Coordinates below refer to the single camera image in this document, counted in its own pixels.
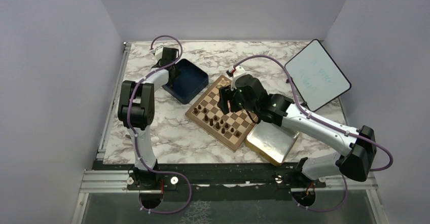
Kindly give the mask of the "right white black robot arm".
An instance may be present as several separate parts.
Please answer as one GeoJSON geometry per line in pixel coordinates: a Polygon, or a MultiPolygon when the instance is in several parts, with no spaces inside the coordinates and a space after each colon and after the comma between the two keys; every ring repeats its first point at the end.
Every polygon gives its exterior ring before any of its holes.
{"type": "Polygon", "coordinates": [[[217,106],[223,114],[243,109],[255,114],[259,121],[302,132],[335,150],[331,155],[302,158],[290,177],[297,186],[305,187],[321,177],[340,174],[366,181],[377,152],[376,146],[368,142],[374,139],[372,128],[342,126],[340,131],[334,130],[333,121],[301,112],[298,104],[286,96],[267,93],[261,82],[249,74],[219,88],[219,95],[217,106]]]}

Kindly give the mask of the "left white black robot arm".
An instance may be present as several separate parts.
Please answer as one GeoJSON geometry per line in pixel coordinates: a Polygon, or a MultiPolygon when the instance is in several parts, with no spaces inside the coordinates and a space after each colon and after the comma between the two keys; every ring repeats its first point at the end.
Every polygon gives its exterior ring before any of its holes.
{"type": "Polygon", "coordinates": [[[141,79],[122,82],[118,119],[126,127],[135,155],[131,177],[135,182],[153,189],[159,184],[154,169],[157,159],[152,149],[151,124],[155,117],[155,91],[178,76],[175,64],[183,49],[157,47],[151,49],[157,63],[141,79]]]}

